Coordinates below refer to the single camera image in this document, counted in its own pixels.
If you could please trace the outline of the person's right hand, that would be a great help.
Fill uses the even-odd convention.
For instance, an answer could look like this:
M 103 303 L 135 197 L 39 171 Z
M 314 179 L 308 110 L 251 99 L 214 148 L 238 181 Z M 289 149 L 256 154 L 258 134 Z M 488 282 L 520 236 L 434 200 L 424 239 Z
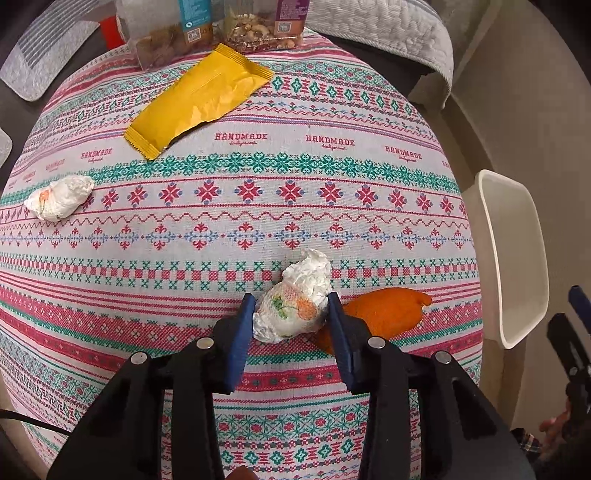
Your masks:
M 539 430 L 544 434 L 541 450 L 543 454 L 550 454 L 564 442 L 562 431 L 564 425 L 570 420 L 570 414 L 571 404 L 569 400 L 566 400 L 564 411 L 560 415 L 540 424 Z

